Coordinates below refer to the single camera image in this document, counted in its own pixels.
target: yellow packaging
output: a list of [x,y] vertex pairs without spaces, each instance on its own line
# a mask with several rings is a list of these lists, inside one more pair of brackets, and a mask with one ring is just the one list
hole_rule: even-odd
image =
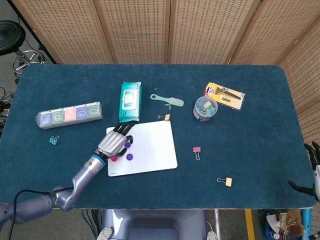
[[240,110],[246,94],[209,82],[204,90],[204,95],[220,104]]

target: teal binder clip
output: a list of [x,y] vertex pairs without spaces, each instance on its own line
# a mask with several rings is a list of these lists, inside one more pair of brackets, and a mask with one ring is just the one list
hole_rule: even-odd
[[58,139],[59,139],[59,136],[51,136],[50,137],[50,140],[49,140],[49,143],[53,144],[53,145],[56,145],[58,143]]

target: robotic arm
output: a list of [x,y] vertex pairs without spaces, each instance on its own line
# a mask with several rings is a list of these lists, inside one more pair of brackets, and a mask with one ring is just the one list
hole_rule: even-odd
[[95,153],[72,178],[73,191],[58,186],[40,197],[16,203],[19,193],[29,191],[23,190],[16,195],[14,202],[0,202],[0,230],[5,222],[12,218],[14,223],[22,224],[49,214],[53,208],[60,208],[64,211],[72,210],[85,187],[106,165],[107,160],[125,154],[127,148],[122,150],[121,148],[127,141],[133,143],[133,137],[126,135],[135,124],[136,122],[119,123],[104,137]]
[[289,185],[296,191],[304,194],[308,194],[310,196],[315,197],[315,199],[319,202],[320,198],[320,145],[316,142],[312,142],[312,146],[308,144],[304,144],[305,149],[307,149],[310,162],[313,170],[314,176],[314,184],[312,188],[303,187],[296,185],[293,181],[288,181]]

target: black stool seat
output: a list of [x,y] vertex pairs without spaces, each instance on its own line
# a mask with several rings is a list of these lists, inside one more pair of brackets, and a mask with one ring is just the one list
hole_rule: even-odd
[[25,36],[25,30],[15,21],[0,21],[0,56],[16,52]]

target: purple bottle cap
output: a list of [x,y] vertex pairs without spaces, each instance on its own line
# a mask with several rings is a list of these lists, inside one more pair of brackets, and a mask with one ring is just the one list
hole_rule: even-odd
[[131,147],[131,143],[127,141],[127,142],[124,144],[124,146],[125,146],[126,148],[130,148],[130,147]]
[[126,159],[128,159],[129,161],[131,161],[133,158],[134,156],[131,153],[126,155]]

